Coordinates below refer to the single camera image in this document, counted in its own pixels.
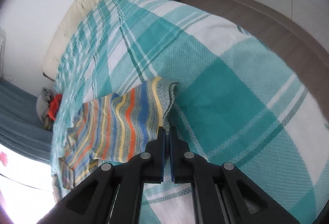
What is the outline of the striped knit sweater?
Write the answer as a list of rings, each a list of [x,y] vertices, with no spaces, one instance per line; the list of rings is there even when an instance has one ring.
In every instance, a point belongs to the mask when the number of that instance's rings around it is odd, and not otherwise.
[[[122,96],[82,104],[59,158],[61,183],[72,190],[103,162],[126,163],[168,127],[177,82],[154,77]]]

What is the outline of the grey clothes pile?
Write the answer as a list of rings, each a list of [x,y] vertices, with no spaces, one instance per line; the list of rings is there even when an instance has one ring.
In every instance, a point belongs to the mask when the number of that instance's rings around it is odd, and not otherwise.
[[[39,120],[43,124],[43,128],[52,131],[54,121],[48,116],[50,102],[53,94],[50,89],[43,88],[36,101],[36,112]]]

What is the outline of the teal plaid bedspread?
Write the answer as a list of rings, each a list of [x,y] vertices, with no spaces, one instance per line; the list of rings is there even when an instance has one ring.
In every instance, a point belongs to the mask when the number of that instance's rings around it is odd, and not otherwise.
[[[51,167],[82,104],[154,78],[177,82],[167,115],[190,149],[231,162],[300,223],[328,201],[328,121],[298,76],[229,20],[171,0],[102,0],[63,53]]]

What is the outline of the red garment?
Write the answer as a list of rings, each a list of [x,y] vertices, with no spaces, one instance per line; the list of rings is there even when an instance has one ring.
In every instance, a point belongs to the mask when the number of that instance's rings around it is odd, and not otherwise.
[[[53,99],[51,100],[51,102],[49,104],[49,110],[48,110],[47,115],[53,121],[56,120],[57,112],[60,108],[62,98],[63,98],[63,95],[61,93],[58,93],[53,97]]]

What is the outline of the teal curtain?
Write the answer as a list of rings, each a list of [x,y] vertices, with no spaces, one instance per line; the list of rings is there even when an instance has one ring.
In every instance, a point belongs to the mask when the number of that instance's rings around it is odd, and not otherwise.
[[[37,97],[1,79],[1,145],[26,158],[50,163],[52,133],[37,116]]]

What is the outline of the cream headboard cushion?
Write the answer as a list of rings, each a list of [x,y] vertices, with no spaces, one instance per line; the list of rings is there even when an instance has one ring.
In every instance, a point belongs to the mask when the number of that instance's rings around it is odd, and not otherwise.
[[[69,10],[64,15],[63,20],[58,26],[53,39],[48,47],[47,53],[42,65],[44,77],[54,81],[57,75],[57,69],[66,46],[72,35],[78,28],[78,25],[84,18],[96,7],[102,0],[74,0]]]

